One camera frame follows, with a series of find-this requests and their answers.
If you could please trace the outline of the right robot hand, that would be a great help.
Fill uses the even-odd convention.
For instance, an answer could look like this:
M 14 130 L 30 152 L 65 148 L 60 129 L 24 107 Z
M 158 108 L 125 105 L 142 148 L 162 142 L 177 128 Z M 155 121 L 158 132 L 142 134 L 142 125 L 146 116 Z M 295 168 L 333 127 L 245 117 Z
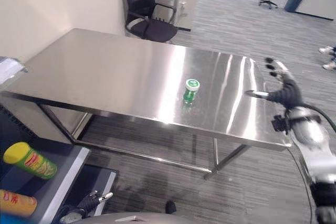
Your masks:
M 270 57 L 265 58 L 265 62 L 269 74 L 282 83 L 282 88 L 272 92 L 247 90 L 245 95 L 279 103 L 288 110 L 302 106 L 301 90 L 289 69 L 281 61 Z

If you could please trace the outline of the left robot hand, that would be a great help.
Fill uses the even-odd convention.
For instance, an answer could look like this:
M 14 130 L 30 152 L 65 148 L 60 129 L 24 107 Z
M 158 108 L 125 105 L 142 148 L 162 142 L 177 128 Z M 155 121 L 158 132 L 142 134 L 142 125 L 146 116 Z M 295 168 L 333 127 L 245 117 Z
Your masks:
M 105 195 L 97 196 L 97 191 L 93 191 L 88 194 L 78 205 L 78 212 L 83 218 L 87 218 L 88 214 L 98 207 L 102 202 L 107 201 L 113 196 L 112 192 L 108 192 Z

